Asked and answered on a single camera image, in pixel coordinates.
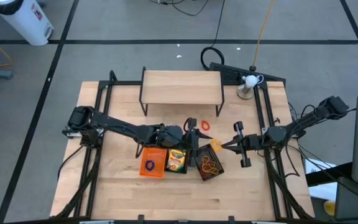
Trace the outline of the wooden shelf riser black legs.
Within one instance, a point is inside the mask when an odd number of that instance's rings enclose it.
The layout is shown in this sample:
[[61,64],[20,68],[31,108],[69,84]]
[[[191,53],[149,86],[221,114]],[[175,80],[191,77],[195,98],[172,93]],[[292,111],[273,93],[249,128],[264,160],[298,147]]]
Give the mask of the wooden shelf riser black legs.
[[219,116],[225,102],[221,73],[217,71],[142,69],[139,103],[148,105],[214,105]]

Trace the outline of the orange slotted plastic basket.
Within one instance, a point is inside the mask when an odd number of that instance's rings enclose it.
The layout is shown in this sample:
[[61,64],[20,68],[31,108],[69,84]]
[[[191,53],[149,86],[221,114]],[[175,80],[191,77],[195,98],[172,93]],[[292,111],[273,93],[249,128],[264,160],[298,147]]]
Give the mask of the orange slotted plastic basket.
[[[139,175],[142,177],[162,178],[165,172],[166,155],[167,151],[165,149],[146,147],[143,151]],[[145,168],[145,163],[148,160],[155,162],[155,168],[153,171],[148,171]]]

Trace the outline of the yellow spiral wrist coil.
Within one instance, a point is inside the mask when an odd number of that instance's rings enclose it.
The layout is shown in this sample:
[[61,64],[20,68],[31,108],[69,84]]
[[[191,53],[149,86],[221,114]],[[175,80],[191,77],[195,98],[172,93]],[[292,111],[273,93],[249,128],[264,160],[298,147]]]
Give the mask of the yellow spiral wrist coil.
[[217,152],[222,151],[222,149],[223,149],[222,142],[216,138],[212,139],[210,145],[211,145],[212,149]]

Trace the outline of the yellow green crayon box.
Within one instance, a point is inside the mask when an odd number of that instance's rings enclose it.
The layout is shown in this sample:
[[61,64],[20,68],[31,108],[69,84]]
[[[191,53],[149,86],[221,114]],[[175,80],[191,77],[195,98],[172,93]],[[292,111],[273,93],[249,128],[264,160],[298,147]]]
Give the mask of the yellow green crayon box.
[[169,150],[167,169],[173,172],[183,172],[185,168],[185,153],[171,149]]

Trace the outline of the white paper sheet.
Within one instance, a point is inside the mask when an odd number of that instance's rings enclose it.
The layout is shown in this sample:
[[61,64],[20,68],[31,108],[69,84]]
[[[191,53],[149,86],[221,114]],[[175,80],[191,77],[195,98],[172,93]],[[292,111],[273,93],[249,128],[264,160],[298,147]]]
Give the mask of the white paper sheet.
[[[304,159],[304,166],[306,174],[322,171],[331,167],[335,167],[335,164],[327,163],[315,160],[315,159]],[[328,184],[320,184],[313,187],[308,187],[310,196],[329,201],[336,201],[337,183],[330,182]]]

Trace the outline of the white cylindrical bin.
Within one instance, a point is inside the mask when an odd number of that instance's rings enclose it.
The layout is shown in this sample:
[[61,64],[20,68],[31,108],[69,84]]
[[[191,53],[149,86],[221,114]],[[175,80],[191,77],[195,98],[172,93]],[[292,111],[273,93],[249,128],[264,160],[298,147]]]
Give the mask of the white cylindrical bin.
[[33,46],[46,45],[54,31],[37,0],[0,0],[0,16]]

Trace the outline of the black slotted plastic basket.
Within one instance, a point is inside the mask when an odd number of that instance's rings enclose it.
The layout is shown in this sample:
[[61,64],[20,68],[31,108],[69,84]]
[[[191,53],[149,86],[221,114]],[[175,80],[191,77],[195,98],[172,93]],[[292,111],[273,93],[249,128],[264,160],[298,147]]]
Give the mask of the black slotted plastic basket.
[[[210,161],[213,162],[215,164],[215,166],[218,168],[218,170],[219,170],[218,174],[209,174],[209,173],[205,173],[202,171],[201,159],[203,156],[209,156]],[[216,155],[215,151],[212,149],[210,144],[207,144],[207,150],[205,150],[203,152],[198,153],[196,150],[196,167],[197,167],[198,172],[200,173],[200,176],[203,181],[210,180],[210,179],[217,177],[224,173],[223,166],[220,163],[218,156]]]
[[[174,172],[174,173],[177,173],[177,174],[186,174],[187,173],[187,154],[185,151],[182,151],[185,153],[185,168],[184,168],[184,171],[183,172]],[[173,171],[170,171],[167,169],[167,160],[168,160],[168,154],[167,154],[167,157],[166,157],[166,163],[165,163],[165,170],[167,172],[173,172]]]

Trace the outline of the yellow floor object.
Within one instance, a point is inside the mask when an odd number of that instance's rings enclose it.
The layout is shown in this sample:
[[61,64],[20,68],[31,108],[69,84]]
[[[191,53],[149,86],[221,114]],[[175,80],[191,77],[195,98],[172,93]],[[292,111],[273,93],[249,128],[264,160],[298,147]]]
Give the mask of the yellow floor object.
[[323,203],[323,209],[329,216],[333,217],[335,215],[335,208],[336,208],[335,201],[326,200]]

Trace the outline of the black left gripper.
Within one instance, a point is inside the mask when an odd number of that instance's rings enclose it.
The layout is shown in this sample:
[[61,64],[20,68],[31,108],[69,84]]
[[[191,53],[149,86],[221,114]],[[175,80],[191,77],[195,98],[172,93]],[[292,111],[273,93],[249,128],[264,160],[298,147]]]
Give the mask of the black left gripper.
[[[197,125],[197,120],[195,118],[188,118],[184,125],[183,130],[185,136],[183,140],[185,141],[185,148],[188,154],[188,167],[196,167],[196,148],[198,148],[198,137],[202,139],[212,139],[212,137],[203,134],[199,129],[195,129]],[[199,147],[197,152],[203,152],[207,150],[207,145]]]

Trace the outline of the black mesh panel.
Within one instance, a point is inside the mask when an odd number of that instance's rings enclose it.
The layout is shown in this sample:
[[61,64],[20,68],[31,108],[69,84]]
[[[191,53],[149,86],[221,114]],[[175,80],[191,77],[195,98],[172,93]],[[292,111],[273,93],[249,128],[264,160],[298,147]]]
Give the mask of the black mesh panel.
[[268,82],[282,82],[284,85],[286,84],[285,78],[275,77],[258,72],[252,72],[249,70],[245,70],[237,67],[231,67],[228,65],[223,65],[214,62],[210,63],[209,70],[220,72],[224,82],[239,82],[242,80],[242,77],[246,77],[248,75],[254,75],[254,76],[262,75],[264,77],[264,80]]

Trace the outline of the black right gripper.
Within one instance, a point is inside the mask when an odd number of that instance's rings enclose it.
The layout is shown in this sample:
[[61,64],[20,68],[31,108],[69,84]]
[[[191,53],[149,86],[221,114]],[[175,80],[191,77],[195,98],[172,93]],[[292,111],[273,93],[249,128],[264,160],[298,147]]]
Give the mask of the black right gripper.
[[251,166],[251,161],[247,156],[247,151],[258,151],[261,149],[262,145],[262,136],[258,136],[257,134],[243,135],[243,123],[242,121],[237,121],[234,123],[234,130],[236,132],[235,138],[231,141],[223,144],[224,148],[235,152],[236,154],[241,155],[241,167],[246,168]]

